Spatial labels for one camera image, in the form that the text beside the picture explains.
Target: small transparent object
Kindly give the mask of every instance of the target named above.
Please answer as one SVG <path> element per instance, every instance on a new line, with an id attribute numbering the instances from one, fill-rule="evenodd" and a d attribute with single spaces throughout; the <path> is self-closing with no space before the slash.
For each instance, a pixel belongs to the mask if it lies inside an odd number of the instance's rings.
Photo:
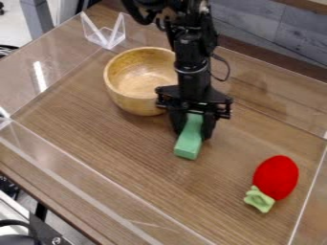
<path id="1" fill-rule="evenodd" d="M 89 42 L 96 43 L 102 48 L 110 50 L 113 47 L 125 40 L 125 20 L 124 14 L 120 12 L 113 29 L 96 27 L 94 23 L 86 16 L 85 12 L 80 14 L 85 38 Z"/>

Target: green stem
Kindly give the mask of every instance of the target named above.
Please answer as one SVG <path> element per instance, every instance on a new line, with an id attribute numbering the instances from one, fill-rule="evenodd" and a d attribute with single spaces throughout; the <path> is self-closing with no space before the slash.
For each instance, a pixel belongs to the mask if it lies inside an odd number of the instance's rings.
<path id="1" fill-rule="evenodd" d="M 251 190 L 247 192 L 244 202 L 265 213 L 271 210 L 276 201 L 265 195 L 256 186 L 252 186 Z"/>

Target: red ball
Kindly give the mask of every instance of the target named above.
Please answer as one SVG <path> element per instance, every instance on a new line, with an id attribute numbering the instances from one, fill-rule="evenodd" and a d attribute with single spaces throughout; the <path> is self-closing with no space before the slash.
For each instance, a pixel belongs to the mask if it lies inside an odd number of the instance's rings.
<path id="1" fill-rule="evenodd" d="M 293 191 L 299 180 L 299 168 L 285 156 L 275 156 L 257 167 L 252 184 L 276 201 Z"/>

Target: black robotic arm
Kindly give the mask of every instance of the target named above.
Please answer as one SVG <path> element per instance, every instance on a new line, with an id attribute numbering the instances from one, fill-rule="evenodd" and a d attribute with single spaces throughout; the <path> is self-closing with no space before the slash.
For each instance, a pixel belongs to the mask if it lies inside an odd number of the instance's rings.
<path id="1" fill-rule="evenodd" d="M 174 71 L 178 84 L 158 87 L 157 106 L 165 108 L 176 134 L 186 123 L 188 114 L 203 116 L 201 139 L 212 136 L 216 121 L 229 119 L 232 98 L 215 90 L 211 84 L 211 57 L 227 62 L 213 51 L 219 46 L 211 6 L 207 0 L 121 0 L 141 25 L 154 20 L 158 29 L 166 33 L 170 48 L 176 54 Z M 157 14 L 165 8 L 176 13 L 173 20 Z"/>

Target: green block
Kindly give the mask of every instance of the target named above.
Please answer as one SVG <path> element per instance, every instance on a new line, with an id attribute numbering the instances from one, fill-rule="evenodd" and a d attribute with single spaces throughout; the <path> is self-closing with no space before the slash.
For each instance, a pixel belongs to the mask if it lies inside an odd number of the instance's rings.
<path id="1" fill-rule="evenodd" d="M 188 114 L 188 121 L 178 136 L 173 153 L 176 156 L 194 160 L 201 146 L 200 128 L 203 124 L 201 115 Z"/>

